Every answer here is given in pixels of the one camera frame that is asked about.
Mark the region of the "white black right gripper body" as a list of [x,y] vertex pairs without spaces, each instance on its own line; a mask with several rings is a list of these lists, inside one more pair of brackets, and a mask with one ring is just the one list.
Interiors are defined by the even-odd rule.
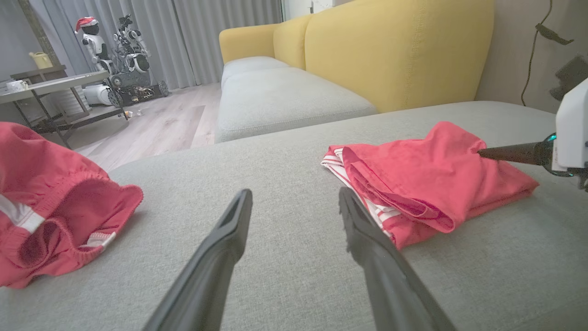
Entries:
[[550,137],[553,153],[550,171],[559,177],[587,173],[588,80],[563,97],[556,113],[556,132]]

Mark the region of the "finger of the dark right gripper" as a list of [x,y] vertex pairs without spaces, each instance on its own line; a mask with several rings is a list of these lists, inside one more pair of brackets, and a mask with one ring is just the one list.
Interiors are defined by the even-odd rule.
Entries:
[[485,159],[504,160],[513,163],[546,167],[552,164],[553,144],[555,140],[555,137],[548,137],[537,143],[479,149],[477,153]]

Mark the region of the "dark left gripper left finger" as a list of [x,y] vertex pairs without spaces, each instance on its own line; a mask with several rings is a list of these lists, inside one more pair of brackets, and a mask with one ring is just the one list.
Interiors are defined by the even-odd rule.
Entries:
[[185,265],[145,331],[218,331],[235,265],[246,247],[253,195],[241,190]]

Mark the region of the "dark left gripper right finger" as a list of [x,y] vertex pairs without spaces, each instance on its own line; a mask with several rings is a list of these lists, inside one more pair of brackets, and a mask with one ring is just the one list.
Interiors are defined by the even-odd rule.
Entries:
[[376,226],[357,194],[339,191],[347,251],[365,273],[378,331],[453,331],[447,314],[390,239]]

